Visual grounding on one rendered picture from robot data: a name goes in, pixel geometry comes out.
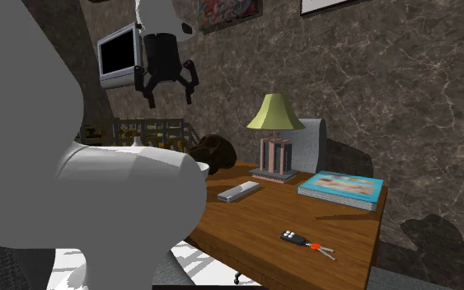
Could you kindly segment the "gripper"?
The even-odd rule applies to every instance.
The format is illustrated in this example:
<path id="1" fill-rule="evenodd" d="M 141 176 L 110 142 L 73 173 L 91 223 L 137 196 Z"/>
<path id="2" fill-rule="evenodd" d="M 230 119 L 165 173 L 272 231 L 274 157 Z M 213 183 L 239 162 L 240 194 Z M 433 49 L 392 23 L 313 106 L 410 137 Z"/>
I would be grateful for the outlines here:
<path id="1" fill-rule="evenodd" d="M 159 82 L 178 81 L 185 87 L 185 98 L 188 105 L 192 104 L 192 94 L 199 85 L 199 77 L 192 60 L 183 63 L 183 68 L 190 72 L 190 81 L 181 74 L 178 44 L 173 34 L 158 33 L 143 37 L 147 58 L 147 70 L 141 66 L 134 67 L 134 86 L 136 91 L 141 91 L 143 97 L 148 100 L 149 108 L 156 107 L 153 90 Z M 148 73 L 150 78 L 144 83 L 144 76 Z"/>

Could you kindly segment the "dark slatted rack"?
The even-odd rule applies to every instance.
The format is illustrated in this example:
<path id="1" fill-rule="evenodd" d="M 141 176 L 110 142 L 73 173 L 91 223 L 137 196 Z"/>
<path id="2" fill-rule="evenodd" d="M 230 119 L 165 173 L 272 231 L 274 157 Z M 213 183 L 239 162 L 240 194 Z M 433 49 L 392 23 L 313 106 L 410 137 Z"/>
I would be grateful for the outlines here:
<path id="1" fill-rule="evenodd" d="M 144 146 L 185 152 L 196 146 L 200 137 L 183 119 L 88 119 L 75 141 L 89 146 L 123 147 L 135 142 Z"/>

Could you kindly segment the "dark brown bag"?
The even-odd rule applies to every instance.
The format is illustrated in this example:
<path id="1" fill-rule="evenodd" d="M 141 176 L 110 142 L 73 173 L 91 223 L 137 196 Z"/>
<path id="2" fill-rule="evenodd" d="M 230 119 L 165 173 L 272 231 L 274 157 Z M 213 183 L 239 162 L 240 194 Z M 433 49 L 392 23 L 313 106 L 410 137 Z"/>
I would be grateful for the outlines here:
<path id="1" fill-rule="evenodd" d="M 188 151 L 188 154 L 195 161 L 208 164 L 210 175 L 214 175 L 219 169 L 234 167 L 237 161 L 233 145 L 217 134 L 204 135 L 198 145 Z"/>

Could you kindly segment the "green shade table lamp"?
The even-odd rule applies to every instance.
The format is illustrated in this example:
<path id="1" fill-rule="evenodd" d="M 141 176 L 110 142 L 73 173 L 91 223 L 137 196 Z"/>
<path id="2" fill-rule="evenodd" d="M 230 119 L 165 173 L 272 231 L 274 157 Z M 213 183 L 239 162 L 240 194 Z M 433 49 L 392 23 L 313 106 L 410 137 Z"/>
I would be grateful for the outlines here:
<path id="1" fill-rule="evenodd" d="M 253 177 L 284 184 L 297 173 L 292 169 L 292 143 L 282 139 L 280 131 L 304 129 L 305 125 L 293 111 L 285 94 L 267 94 L 255 118 L 247 125 L 249 129 L 272 131 L 269 138 L 260 140 L 259 167 L 251 170 Z"/>

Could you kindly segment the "grey remote control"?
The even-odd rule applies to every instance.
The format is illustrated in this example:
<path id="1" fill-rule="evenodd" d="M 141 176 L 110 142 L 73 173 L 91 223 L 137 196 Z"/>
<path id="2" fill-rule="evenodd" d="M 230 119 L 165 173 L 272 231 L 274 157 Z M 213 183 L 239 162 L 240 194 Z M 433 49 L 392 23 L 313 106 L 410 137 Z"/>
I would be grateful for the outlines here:
<path id="1" fill-rule="evenodd" d="M 231 203 L 240 199 L 256 190 L 260 189 L 260 184 L 254 181 L 247 181 L 231 189 L 227 189 L 218 194 L 218 200 L 225 203 Z"/>

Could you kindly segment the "grey upholstered chair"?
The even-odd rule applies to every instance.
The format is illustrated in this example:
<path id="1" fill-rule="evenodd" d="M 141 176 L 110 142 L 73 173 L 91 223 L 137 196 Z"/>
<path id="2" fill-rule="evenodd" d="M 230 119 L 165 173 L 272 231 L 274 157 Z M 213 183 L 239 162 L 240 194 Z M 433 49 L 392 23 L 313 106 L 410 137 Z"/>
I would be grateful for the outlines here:
<path id="1" fill-rule="evenodd" d="M 326 169 L 327 130 L 324 119 L 300 119 L 304 129 L 289 132 L 293 145 L 292 168 L 297 171 L 318 173 Z"/>

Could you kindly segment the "wooden desk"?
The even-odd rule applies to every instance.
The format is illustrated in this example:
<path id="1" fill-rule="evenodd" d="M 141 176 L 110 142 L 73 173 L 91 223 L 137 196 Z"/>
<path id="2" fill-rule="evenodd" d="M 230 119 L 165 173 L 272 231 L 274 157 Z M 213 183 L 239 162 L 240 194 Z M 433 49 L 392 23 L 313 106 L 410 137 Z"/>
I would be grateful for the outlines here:
<path id="1" fill-rule="evenodd" d="M 252 176 L 243 161 L 208 177 L 207 203 L 186 242 L 269 290 L 366 290 L 386 194 L 372 213 L 301 196 L 311 178 L 300 172 L 286 184 L 260 180 L 260 189 L 231 203 L 218 194 Z M 336 261 L 306 246 L 280 239 L 292 231 L 335 252 Z"/>

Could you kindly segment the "black key fob with keys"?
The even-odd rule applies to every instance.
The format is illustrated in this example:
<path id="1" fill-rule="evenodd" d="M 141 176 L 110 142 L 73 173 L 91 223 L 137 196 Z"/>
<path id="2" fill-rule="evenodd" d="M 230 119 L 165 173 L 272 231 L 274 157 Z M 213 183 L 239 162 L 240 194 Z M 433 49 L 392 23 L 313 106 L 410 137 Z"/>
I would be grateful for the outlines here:
<path id="1" fill-rule="evenodd" d="M 331 248 L 327 248 L 318 243 L 312 243 L 307 238 L 300 236 L 292 231 L 283 231 L 280 233 L 280 239 L 288 243 L 297 245 L 297 246 L 306 246 L 312 250 L 322 253 L 324 256 L 330 258 L 331 260 L 336 261 L 336 258 L 332 255 L 335 251 Z"/>

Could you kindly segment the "teal hardcover book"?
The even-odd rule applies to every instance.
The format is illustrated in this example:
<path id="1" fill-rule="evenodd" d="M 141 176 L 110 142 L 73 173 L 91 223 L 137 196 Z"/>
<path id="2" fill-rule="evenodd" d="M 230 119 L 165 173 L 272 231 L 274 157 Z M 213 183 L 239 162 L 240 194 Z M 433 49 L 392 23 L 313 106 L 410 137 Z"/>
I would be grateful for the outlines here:
<path id="1" fill-rule="evenodd" d="M 377 210 L 383 180 L 320 171 L 297 188 L 297 193 L 370 212 Z"/>

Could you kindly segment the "grey wall television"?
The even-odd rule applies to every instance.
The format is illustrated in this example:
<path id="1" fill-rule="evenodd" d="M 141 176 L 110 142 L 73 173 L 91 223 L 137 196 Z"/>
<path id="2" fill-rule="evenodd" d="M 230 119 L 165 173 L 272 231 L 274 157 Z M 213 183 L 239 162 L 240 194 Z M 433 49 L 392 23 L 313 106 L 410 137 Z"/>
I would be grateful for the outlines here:
<path id="1" fill-rule="evenodd" d="M 96 48 L 102 88 L 134 84 L 134 67 L 143 65 L 141 37 L 136 22 L 98 40 Z"/>

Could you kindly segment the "colourful framed wall picture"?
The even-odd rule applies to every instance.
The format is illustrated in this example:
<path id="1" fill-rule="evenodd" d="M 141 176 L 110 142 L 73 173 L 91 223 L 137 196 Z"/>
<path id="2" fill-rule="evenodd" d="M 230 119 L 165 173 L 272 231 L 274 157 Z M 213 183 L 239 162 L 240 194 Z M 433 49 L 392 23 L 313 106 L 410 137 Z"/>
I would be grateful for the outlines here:
<path id="1" fill-rule="evenodd" d="M 211 33 L 261 16 L 263 0 L 198 0 L 199 31 Z"/>

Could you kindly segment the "white framed wall picture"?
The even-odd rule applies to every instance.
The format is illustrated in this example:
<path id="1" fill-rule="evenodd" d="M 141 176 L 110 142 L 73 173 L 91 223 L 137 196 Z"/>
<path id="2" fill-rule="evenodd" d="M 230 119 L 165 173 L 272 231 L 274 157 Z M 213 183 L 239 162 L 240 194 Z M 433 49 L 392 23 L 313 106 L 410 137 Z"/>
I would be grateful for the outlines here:
<path id="1" fill-rule="evenodd" d="M 300 16 L 310 17 L 370 0 L 300 0 Z"/>

